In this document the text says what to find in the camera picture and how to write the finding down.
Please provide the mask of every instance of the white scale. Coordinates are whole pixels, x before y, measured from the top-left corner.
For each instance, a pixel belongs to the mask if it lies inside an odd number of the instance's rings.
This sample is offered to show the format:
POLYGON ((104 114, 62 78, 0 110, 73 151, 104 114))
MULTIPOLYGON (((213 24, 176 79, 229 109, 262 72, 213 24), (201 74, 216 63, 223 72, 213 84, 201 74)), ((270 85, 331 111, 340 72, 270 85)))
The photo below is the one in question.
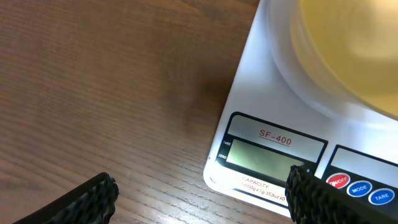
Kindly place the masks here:
MULTIPOLYGON (((286 82, 279 72, 286 69, 274 62, 280 55, 271 53, 276 46, 270 38, 276 32, 289 34, 292 1, 272 2, 286 8, 277 15, 270 15, 268 0, 259 3, 211 145, 205 182, 213 190, 289 217, 284 183, 291 165, 304 165, 344 194, 398 216, 395 121, 375 116, 381 127, 365 125, 337 119, 339 111, 319 104, 309 106, 300 80, 286 82), (268 28, 268 19, 278 20, 276 31, 268 28)), ((290 51, 279 54, 294 53, 290 51)), ((349 106, 343 109, 355 112, 349 106)))

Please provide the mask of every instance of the display screen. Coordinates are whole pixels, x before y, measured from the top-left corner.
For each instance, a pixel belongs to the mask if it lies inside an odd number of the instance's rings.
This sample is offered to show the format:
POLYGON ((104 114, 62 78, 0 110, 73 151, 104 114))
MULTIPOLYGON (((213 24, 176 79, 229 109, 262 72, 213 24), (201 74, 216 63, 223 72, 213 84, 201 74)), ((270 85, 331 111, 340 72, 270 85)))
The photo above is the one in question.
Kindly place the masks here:
POLYGON ((236 139, 226 161, 282 181, 286 181, 290 166, 304 165, 302 161, 236 139))

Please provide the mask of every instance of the button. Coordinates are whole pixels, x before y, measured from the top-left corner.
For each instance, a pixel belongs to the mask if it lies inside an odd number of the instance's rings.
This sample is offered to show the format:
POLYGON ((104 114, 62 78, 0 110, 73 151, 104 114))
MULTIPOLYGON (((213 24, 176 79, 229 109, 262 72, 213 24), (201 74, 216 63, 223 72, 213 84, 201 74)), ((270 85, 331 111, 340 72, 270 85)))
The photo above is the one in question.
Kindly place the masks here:
POLYGON ((352 197, 362 197, 372 190, 372 184, 366 180, 353 182, 347 187, 347 194, 352 197))
POLYGON ((337 189, 342 189, 343 187, 347 186, 351 178, 348 174, 345 173, 336 173, 331 175, 327 180, 326 183, 336 187, 337 189))
POLYGON ((378 189, 369 195, 369 202, 373 205, 385 205, 391 202, 395 195, 391 189, 378 189))

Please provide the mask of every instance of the red button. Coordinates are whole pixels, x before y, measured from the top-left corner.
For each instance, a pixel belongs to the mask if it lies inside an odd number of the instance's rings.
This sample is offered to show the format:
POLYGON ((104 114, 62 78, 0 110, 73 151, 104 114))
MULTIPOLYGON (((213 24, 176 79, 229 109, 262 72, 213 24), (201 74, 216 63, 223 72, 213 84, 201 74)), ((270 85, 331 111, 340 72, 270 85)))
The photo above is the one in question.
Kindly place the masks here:
POLYGON ((336 187, 337 189, 342 189, 343 187, 347 186, 350 182, 351 178, 348 174, 345 173, 337 173, 331 175, 327 180, 326 183, 336 187))

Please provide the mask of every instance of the brown wooden surface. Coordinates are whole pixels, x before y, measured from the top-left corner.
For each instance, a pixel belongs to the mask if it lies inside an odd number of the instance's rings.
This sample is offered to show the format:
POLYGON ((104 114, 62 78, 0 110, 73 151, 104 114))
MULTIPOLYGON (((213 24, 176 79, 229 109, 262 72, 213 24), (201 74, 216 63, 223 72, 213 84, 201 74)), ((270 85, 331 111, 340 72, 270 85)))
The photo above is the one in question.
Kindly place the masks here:
POLYGON ((202 177, 257 4, 0 1, 0 222, 108 172, 113 223, 290 223, 202 177))

